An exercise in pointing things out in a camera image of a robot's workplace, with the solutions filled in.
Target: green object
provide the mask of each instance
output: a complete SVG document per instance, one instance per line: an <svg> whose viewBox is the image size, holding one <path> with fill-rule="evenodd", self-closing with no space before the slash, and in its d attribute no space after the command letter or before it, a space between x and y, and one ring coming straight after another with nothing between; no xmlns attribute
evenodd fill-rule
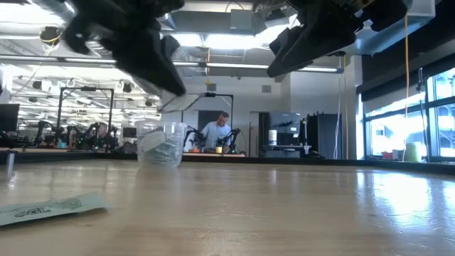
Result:
<svg viewBox="0 0 455 256"><path fill-rule="evenodd" d="M406 143L405 161L420 162L422 155L419 152L420 143Z"/></svg>

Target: plastic cup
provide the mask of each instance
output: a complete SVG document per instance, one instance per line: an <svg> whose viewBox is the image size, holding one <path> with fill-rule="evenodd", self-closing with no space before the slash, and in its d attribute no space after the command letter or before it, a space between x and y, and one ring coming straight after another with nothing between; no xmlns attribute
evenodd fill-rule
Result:
<svg viewBox="0 0 455 256"><path fill-rule="evenodd" d="M180 122L136 122L139 164L178 166L182 161L185 132L186 124Z"/></svg>

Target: table surface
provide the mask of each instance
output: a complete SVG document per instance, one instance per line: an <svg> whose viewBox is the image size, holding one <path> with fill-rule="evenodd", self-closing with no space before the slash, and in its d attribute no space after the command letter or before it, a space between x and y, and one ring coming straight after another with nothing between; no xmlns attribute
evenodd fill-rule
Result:
<svg viewBox="0 0 455 256"><path fill-rule="evenodd" d="M213 157L245 157L244 154L207 154L207 153L183 153L184 156L213 156Z"/></svg>
<svg viewBox="0 0 455 256"><path fill-rule="evenodd" d="M108 211L0 227L1 255L454 255L451 176L342 166L16 165L0 205L100 192Z"/></svg>
<svg viewBox="0 0 455 256"><path fill-rule="evenodd" d="M7 151L8 148L0 148L0 151ZM23 152L22 148L14 148L14 151L18 153L65 153L68 152L69 149L37 149L37 148L26 148L26 151Z"/></svg>

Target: metal frame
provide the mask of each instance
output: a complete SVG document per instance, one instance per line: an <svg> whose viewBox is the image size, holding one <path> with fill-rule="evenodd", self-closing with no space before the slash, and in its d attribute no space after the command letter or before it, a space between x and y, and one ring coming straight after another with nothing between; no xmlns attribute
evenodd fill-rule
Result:
<svg viewBox="0 0 455 256"><path fill-rule="evenodd" d="M454 159L453 157L440 156L441 152L440 152L440 148L439 148L437 114L432 114L430 112L430 109L437 110L438 107L442 107L442 106L449 105L449 104L455 104L455 96L447 97L447 98L440 99L440 100L434 100L434 101L430 102L429 101L429 86L432 86L433 91L436 92L436 82L433 80L433 83L431 85L428 85L428 82L427 82L427 85L425 86L425 103L423 104L423 107L424 107L425 114L427 115L427 129L425 131L427 133L427 143L428 143L427 155L428 155L428 158L430 161L439 161L439 162L440 161L451 161ZM420 105L415 105L415 106L411 106L411 107L407 108L408 113L416 112L416 111L421 111ZM367 159L369 156L371 156L371 155L368 155L368 153L371 153L369 150L371 148L371 145L370 145L370 140L369 140L370 134L367 133L367 129L369 130L370 128L369 128L369 126L367 126L367 122L371 122L373 120L381 119L381 118L385 118L385 117L391 117L396 114L404 114L404 113L405 113L405 109L400 109L400 110L386 112L384 114L378 114L373 117L366 117L366 113L364 110L364 112L363 112L363 149L365 152L365 159ZM434 115L434 117L436 117L434 123L432 123L432 118L430 117L431 115Z"/></svg>
<svg viewBox="0 0 455 256"><path fill-rule="evenodd" d="M195 102L193 102L193 104L191 104L188 108L190 108L191 106L194 105L194 103L196 103L198 100L200 100L202 97L217 97L217 96L220 96L220 97L230 97L231 99L231 104L230 104L230 128L232 129L232 121L234 120L234 95L226 95L226 94L216 94L216 93L211 93L211 92L206 92L206 93L203 93L201 95L201 97L199 97ZM183 113L185 112L182 111L182 115L181 115L181 122L183 122Z"/></svg>
<svg viewBox="0 0 455 256"><path fill-rule="evenodd" d="M94 88L94 87L61 87L60 88L60 98L58 100L58 114L57 114L57 131L55 132L55 145L58 143L58 137L60 135L60 119L62 116L62 104L63 104L63 92L65 90L81 90L81 91L110 91L111 92L111 101L109 106L109 124L107 130L109 131L112 126L112 108L114 107L114 89L111 88Z"/></svg>

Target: person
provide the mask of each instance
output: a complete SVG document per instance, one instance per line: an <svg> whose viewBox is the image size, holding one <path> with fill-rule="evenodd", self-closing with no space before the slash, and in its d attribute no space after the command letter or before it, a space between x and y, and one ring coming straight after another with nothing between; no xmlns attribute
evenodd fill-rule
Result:
<svg viewBox="0 0 455 256"><path fill-rule="evenodd" d="M202 134L206 139L205 141L205 149L215 149L216 148L216 140L222 139L226 137L230 132L229 125L226 122L229 119L229 114L227 112L223 112L220 114L218 119L214 122L209 122L204 129L202 130ZM228 148L230 145L230 140L226 142L224 150Z"/></svg>

